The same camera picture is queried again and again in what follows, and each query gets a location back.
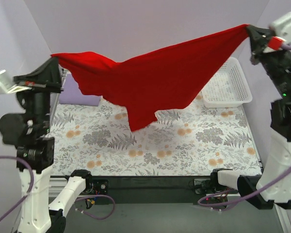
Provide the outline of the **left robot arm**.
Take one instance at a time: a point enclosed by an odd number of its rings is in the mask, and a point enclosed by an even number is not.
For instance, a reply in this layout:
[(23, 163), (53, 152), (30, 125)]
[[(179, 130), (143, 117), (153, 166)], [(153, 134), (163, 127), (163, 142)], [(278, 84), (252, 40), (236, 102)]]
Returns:
[(55, 139), (48, 137), (50, 96), (61, 93), (62, 76), (55, 57), (26, 75), (10, 78), (5, 70), (0, 71), (0, 94), (14, 93), (24, 110), (0, 118), (2, 141), (15, 147), (21, 179), (19, 233), (62, 233), (77, 197), (89, 194), (94, 187), (89, 171), (75, 170), (56, 199), (49, 202), (55, 147)]

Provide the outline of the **white plastic basket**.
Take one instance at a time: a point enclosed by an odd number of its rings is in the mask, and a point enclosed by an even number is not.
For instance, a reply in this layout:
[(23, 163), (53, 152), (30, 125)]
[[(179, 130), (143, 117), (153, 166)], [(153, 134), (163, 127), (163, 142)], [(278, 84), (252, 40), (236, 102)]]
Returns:
[(233, 108), (253, 97), (238, 59), (229, 57), (201, 91), (207, 108)]

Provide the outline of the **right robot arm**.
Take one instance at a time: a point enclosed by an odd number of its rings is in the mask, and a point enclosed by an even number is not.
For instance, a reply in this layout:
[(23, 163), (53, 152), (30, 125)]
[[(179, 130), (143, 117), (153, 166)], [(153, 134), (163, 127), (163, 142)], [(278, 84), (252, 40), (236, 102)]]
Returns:
[(281, 98), (271, 103), (272, 148), (261, 175), (246, 176), (232, 169), (215, 169), (210, 188), (215, 193), (235, 189), (240, 200), (257, 209), (274, 204), (291, 210), (291, 46), (273, 30), (252, 25), (246, 28), (251, 63), (261, 63)]

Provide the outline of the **red t shirt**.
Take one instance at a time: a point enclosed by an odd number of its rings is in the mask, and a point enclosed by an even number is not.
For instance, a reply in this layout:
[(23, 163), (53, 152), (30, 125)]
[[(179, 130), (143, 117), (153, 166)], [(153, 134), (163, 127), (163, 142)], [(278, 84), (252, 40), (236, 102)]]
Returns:
[(247, 37), (242, 24), (123, 62), (91, 51), (54, 57), (82, 94), (125, 107), (134, 132), (155, 122), (159, 110), (186, 108)]

